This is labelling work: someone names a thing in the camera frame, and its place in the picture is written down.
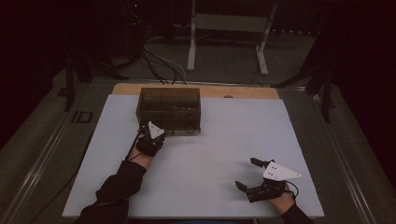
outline white table surface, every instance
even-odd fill
[[[137,102],[135,95],[108,96],[64,217],[79,216],[117,172],[138,129]],[[142,189],[131,198],[129,217],[278,217],[271,204],[249,203],[235,186],[235,180],[249,187],[262,183],[263,169],[250,158],[275,160],[302,174],[290,181],[300,190],[298,205],[310,217],[324,216],[282,100],[202,98],[201,108],[201,133],[165,138]]]

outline hand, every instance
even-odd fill
[[[147,170],[151,164],[152,157],[146,156],[145,154],[139,152],[136,147],[134,147],[131,151],[131,154],[128,156],[128,161],[135,162]]]
[[[291,193],[283,192],[283,194],[275,199],[269,199],[268,202],[277,210],[282,216],[287,212],[295,203]]]

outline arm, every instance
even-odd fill
[[[129,160],[138,154],[140,152],[134,147]],[[85,207],[74,223],[126,223],[129,198],[140,190],[151,160],[152,157],[140,154],[131,161],[123,161],[117,173],[96,191],[96,202]]]
[[[295,203],[290,193],[284,192],[280,197],[268,200],[268,202],[282,216],[285,224],[313,224],[310,219]]]

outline black sleeve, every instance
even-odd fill
[[[285,224],[314,224],[298,206],[294,204],[289,210],[282,215]]]
[[[115,175],[110,176],[96,191],[96,202],[85,207],[74,224],[126,223],[129,198],[140,190],[146,169],[130,161],[123,161]]]

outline transparent box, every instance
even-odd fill
[[[198,88],[142,88],[136,109],[140,128],[151,121],[167,135],[201,132]]]

